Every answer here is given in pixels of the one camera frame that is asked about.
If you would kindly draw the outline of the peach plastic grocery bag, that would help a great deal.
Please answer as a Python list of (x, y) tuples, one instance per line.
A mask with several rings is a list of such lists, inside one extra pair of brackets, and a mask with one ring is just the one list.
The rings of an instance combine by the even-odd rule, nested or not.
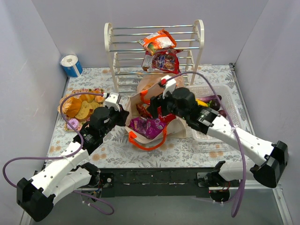
[[(143, 90), (147, 90), (150, 87), (152, 87), (154, 84), (156, 84), (157, 82), (159, 82), (163, 77), (165, 77), (166, 75), (172, 76), (171, 74), (147, 74), (145, 75), (139, 82), (138, 86), (137, 86), (137, 92), (141, 92)], [(176, 80), (176, 85), (178, 87), (183, 87), (184, 86), (184, 79), (182, 76), (178, 76), (175, 78)]]

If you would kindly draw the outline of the purple snack bag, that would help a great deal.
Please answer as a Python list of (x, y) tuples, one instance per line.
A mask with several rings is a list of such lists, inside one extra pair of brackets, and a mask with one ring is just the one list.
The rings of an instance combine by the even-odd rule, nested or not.
[(167, 123), (161, 121), (159, 118), (150, 119), (144, 117), (136, 117), (131, 120), (129, 127), (148, 139), (156, 138), (163, 129), (167, 126)]

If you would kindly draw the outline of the canvas tote bag orange handles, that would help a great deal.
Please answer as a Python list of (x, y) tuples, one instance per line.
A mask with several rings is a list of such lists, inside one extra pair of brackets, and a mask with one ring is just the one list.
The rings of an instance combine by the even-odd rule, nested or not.
[(157, 109), (158, 118), (155, 119), (147, 111), (151, 97), (161, 94), (161, 89), (149, 88), (129, 98), (126, 111), (129, 115), (125, 130), (128, 140), (134, 146), (152, 151), (160, 147), (167, 137), (186, 138), (186, 122), (173, 115), (162, 115), (161, 107)]

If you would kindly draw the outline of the orange snack packet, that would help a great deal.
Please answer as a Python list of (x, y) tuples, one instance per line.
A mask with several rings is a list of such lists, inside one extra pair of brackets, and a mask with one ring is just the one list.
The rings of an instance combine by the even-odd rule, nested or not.
[(151, 55), (154, 55), (159, 50), (175, 48), (177, 46), (175, 39), (165, 29), (150, 34), (137, 42)]

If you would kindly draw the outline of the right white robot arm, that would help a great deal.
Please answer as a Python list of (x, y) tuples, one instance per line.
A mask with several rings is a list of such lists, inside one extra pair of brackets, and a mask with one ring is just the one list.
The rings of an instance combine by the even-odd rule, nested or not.
[(147, 110), (154, 118), (158, 117), (158, 108), (161, 108), (162, 115), (174, 114), (184, 119), (193, 130), (241, 151), (241, 162), (220, 161), (207, 174), (198, 175), (203, 187), (222, 186), (233, 180), (256, 180), (268, 188), (278, 185), (288, 163), (288, 147), (284, 142), (265, 141), (231, 125), (228, 116), (199, 105), (187, 88), (164, 91), (151, 97)]

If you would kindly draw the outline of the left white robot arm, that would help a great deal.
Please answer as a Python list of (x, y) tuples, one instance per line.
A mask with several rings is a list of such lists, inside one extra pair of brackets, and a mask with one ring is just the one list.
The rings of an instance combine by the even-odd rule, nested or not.
[(17, 183), (18, 205), (39, 222), (60, 199), (74, 190), (84, 186), (101, 188), (105, 180), (100, 177), (100, 169), (91, 163), (79, 163), (103, 143), (115, 126), (125, 126), (128, 115), (123, 108), (119, 111), (113, 107), (96, 108), (58, 160), (29, 180), (23, 178)]

